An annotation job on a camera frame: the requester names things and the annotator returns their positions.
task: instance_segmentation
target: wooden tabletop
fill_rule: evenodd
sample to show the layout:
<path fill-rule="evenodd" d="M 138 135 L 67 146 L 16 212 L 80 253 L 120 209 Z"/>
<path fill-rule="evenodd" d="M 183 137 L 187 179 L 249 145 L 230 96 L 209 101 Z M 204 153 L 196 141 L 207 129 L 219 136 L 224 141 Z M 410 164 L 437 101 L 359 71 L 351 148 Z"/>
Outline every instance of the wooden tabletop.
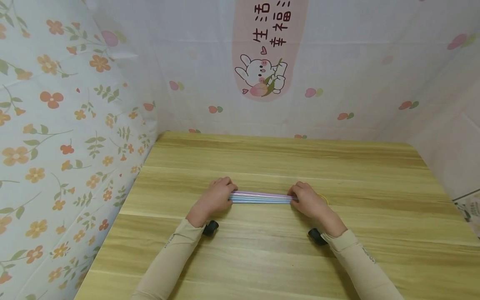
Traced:
<path fill-rule="evenodd" d="M 480 243 L 407 144 L 167 132 L 76 297 L 128 300 L 208 183 L 326 196 L 405 299 L 479 299 Z M 347 274 L 288 204 L 234 204 L 202 238 L 170 299 L 358 299 Z"/>

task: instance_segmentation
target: black wheel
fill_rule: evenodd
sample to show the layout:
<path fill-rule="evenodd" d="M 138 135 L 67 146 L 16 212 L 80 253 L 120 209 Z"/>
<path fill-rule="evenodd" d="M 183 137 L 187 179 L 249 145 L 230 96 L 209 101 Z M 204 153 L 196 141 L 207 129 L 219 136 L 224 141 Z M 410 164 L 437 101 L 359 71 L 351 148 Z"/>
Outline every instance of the black wheel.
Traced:
<path fill-rule="evenodd" d="M 320 235 L 320 232 L 318 231 L 317 228 L 313 228 L 308 232 L 308 235 L 312 238 L 312 240 L 315 242 L 315 244 L 319 246 L 324 246 L 328 244 Z"/>
<path fill-rule="evenodd" d="M 214 220 L 211 220 L 207 226 L 205 226 L 203 235 L 211 237 L 215 233 L 215 230 L 218 228 L 218 223 Z"/>

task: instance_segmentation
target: cartoon rabbit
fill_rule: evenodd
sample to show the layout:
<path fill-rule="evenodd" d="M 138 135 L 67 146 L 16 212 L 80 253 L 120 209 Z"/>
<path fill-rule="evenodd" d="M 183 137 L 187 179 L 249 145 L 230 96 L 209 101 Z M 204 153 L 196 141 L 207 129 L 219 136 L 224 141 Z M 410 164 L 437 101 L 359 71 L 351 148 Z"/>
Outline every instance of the cartoon rabbit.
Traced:
<path fill-rule="evenodd" d="M 277 66 L 272 66 L 272 63 L 269 60 L 250 60 L 250 58 L 242 54 L 240 59 L 245 64 L 246 69 L 237 67 L 235 72 L 237 72 L 240 77 L 245 80 L 249 86 L 258 86 L 259 83 L 269 86 L 275 80 L 275 87 L 272 90 L 274 94 L 280 94 L 280 90 L 285 85 L 285 69 L 287 68 L 286 62 L 280 62 Z M 271 76 L 271 79 L 268 82 L 265 80 Z"/>

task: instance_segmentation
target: person's left hand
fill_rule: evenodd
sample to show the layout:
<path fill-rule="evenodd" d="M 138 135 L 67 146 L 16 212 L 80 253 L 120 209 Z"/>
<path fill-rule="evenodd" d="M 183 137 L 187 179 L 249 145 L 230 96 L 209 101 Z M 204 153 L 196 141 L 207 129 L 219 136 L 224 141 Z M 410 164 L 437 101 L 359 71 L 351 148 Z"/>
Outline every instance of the person's left hand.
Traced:
<path fill-rule="evenodd" d="M 202 227 L 211 214 L 230 208 L 232 201 L 228 197 L 237 189 L 237 185 L 232 182 L 230 177 L 212 181 L 185 218 L 194 227 Z"/>

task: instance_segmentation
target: pink heart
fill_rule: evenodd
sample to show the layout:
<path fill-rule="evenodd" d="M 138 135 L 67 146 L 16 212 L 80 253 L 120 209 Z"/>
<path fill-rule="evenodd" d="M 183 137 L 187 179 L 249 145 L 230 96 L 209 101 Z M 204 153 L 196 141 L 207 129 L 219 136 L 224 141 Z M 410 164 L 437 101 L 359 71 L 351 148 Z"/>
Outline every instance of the pink heart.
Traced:
<path fill-rule="evenodd" d="M 465 43 L 466 40 L 467 40 L 467 35 L 466 34 L 462 33 L 460 35 L 457 35 L 453 39 L 453 41 L 450 44 L 448 44 L 447 49 L 448 50 L 453 50 L 453 49 L 461 46 L 463 43 Z"/>
<path fill-rule="evenodd" d="M 169 84 L 172 90 L 176 91 L 179 89 L 179 85 L 175 81 L 170 81 Z"/>
<path fill-rule="evenodd" d="M 105 44 L 107 44 L 110 47 L 115 47 L 116 45 L 119 44 L 119 38 L 115 35 L 115 33 L 104 30 L 102 31 L 102 36 L 103 39 L 105 40 Z"/>
<path fill-rule="evenodd" d="M 313 97 L 313 96 L 315 96 L 316 93 L 317 93 L 317 91 L 314 88 L 309 88 L 305 92 L 305 97 L 307 97 L 307 98 Z"/>
<path fill-rule="evenodd" d="M 153 104 L 144 103 L 144 107 L 145 107 L 145 109 L 148 110 L 148 111 L 152 111 L 152 110 L 153 110 Z"/>

